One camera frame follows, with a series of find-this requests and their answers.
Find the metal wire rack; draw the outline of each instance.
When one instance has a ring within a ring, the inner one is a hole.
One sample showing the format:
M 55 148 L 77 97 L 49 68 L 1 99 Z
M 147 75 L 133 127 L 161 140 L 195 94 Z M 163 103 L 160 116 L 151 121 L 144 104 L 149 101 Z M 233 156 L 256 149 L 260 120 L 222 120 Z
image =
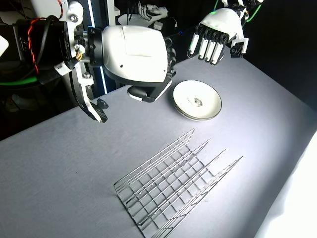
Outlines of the metal wire rack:
M 213 174 L 212 159 L 197 155 L 209 143 L 195 150 L 188 147 L 195 129 L 114 184 L 123 206 L 145 238 L 167 237 L 208 192 L 242 159 Z

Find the table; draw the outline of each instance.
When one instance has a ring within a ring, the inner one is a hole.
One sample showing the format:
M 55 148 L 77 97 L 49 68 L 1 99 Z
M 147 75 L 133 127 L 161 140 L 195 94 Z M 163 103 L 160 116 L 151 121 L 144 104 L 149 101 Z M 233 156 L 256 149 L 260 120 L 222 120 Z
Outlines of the table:
M 220 94 L 212 120 L 183 117 L 172 88 L 149 104 L 123 87 L 103 96 L 104 124 L 77 107 L 0 142 L 0 237 L 141 238 L 113 184 L 194 127 L 192 148 L 211 138 L 200 156 L 227 148 L 244 158 L 170 237 L 253 237 L 317 130 L 317 114 L 229 55 L 216 67 L 196 59 L 176 66 L 172 88 L 194 79 Z

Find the bolt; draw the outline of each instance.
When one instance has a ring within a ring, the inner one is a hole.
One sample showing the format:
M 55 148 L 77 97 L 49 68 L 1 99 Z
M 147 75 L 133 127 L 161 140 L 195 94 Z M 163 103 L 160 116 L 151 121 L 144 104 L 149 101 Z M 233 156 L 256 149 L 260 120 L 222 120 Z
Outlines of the bolt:
M 91 74 L 89 72 L 84 73 L 84 78 L 91 78 Z
M 78 21 L 78 17 L 77 17 L 76 15 L 71 15 L 71 16 L 70 16 L 70 20 L 71 20 L 72 22 L 77 22 L 77 21 Z

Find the wire dish rack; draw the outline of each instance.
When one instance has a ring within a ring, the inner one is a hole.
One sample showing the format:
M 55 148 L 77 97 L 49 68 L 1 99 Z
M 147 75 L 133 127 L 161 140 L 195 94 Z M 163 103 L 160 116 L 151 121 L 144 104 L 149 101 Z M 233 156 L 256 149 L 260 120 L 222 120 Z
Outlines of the wire dish rack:
M 114 184 L 123 206 L 145 238 L 167 237 L 208 192 L 242 159 L 213 174 L 212 159 L 188 147 L 190 130 Z

